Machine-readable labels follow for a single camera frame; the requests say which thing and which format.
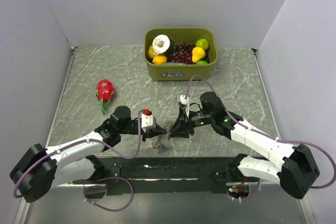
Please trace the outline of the round metal key organizer disc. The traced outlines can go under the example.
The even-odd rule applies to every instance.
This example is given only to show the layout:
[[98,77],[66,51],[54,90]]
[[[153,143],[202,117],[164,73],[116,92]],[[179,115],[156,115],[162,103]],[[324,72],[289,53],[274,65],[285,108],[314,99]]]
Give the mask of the round metal key organizer disc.
[[163,128],[166,129],[167,134],[156,136],[156,137],[153,138],[153,141],[152,141],[152,147],[153,147],[153,149],[158,150],[160,152],[164,152],[162,150],[162,146],[164,145],[164,146],[167,147],[167,145],[168,145],[168,142],[170,140],[169,135],[171,133],[171,127],[172,127],[172,125],[173,125],[173,121],[172,120],[165,121]]

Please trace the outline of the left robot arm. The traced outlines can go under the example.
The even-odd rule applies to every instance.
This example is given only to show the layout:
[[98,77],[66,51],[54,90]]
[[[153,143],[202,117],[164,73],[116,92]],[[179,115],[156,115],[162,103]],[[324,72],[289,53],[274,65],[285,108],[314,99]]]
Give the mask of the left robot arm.
[[35,202],[50,189],[67,182],[100,182],[107,172],[96,155],[112,150],[121,142],[123,134],[137,135],[141,143],[166,134],[166,130],[157,124],[150,110],[140,110],[132,119],[130,108],[119,106],[84,137],[56,146],[35,144],[30,147],[10,172],[15,184],[13,196]]

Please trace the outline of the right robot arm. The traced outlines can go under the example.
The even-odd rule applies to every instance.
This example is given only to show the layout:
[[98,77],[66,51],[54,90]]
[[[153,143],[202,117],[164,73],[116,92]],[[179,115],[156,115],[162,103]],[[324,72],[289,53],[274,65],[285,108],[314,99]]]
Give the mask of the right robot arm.
[[320,175],[309,147],[273,140],[241,116],[229,112],[215,92],[200,96],[199,111],[190,109],[189,98],[178,98],[179,115],[170,129],[170,138],[189,138],[196,127],[210,125],[219,135],[243,144],[262,156],[237,155],[229,175],[235,181],[255,177],[276,183],[290,196],[302,199]]

